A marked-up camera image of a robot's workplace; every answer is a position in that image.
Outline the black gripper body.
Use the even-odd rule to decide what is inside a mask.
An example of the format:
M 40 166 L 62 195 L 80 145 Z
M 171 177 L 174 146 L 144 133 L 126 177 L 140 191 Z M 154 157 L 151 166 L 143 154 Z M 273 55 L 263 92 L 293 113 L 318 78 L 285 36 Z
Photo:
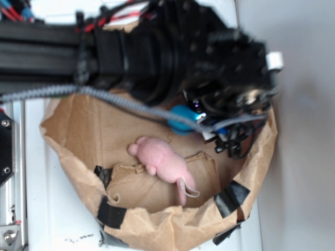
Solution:
M 194 111 L 240 115 L 270 108 L 280 67 L 270 67 L 264 41 L 214 18 L 188 32 L 182 89 Z

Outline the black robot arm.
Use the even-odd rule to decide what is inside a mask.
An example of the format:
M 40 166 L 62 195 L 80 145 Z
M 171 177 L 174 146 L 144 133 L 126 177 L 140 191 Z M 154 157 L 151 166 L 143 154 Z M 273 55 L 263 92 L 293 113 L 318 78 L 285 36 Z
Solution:
M 148 1 L 131 31 L 106 25 L 128 3 L 74 25 L 1 22 L 1 95 L 120 88 L 148 105 L 186 93 L 219 116 L 266 108 L 277 94 L 266 46 L 196 1 Z

